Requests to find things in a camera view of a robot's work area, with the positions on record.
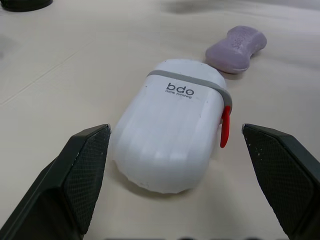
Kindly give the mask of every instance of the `purple soap bar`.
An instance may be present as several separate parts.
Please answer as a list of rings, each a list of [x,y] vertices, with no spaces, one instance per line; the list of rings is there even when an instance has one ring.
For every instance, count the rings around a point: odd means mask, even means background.
[[[205,52],[206,63],[228,74],[239,74],[249,68],[250,57],[267,45],[265,35],[248,26],[236,26],[226,38]]]

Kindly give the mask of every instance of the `gray band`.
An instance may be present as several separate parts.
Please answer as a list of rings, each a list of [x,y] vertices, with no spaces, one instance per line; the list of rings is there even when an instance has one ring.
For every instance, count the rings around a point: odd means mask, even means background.
[[[214,82],[203,80],[203,79],[192,77],[192,76],[186,76],[186,75],[182,75],[182,74],[178,74],[178,73],[174,73],[174,72],[164,71],[164,70],[153,70],[148,74],[148,76],[150,76],[150,75],[159,75],[159,76],[163,76],[163,77],[167,77],[167,78],[171,78],[171,79],[177,79],[177,80],[184,81],[187,83],[197,84],[197,85],[201,85],[204,87],[214,89],[218,93],[221,94],[221,96],[223,98],[223,102],[224,102],[224,107],[230,106],[230,114],[231,114],[232,98],[231,98],[229,92]]]

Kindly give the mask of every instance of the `white table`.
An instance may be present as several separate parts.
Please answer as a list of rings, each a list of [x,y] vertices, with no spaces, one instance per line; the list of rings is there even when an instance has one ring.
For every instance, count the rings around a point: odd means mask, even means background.
[[[266,49],[247,72],[226,75],[229,142],[201,184],[162,196],[129,183],[108,159],[85,240],[191,236],[285,239],[241,134],[252,123],[294,135],[320,159],[320,2],[54,0],[0,11],[0,226],[69,137],[114,127],[157,63],[202,60],[236,25],[261,30]]]

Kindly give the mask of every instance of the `red clip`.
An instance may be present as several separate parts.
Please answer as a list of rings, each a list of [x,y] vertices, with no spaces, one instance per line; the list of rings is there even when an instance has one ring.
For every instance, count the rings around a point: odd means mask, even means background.
[[[224,148],[228,142],[229,129],[230,129],[230,106],[226,106],[222,113],[222,128],[221,128],[221,140],[220,147]]]

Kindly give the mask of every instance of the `white plastic container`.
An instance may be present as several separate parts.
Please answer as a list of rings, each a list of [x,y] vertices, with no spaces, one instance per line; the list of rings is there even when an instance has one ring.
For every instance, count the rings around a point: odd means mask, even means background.
[[[112,132],[110,150],[120,172],[154,192],[194,188],[208,166],[224,109],[221,144],[228,140],[232,100],[226,88],[207,64],[160,63]]]

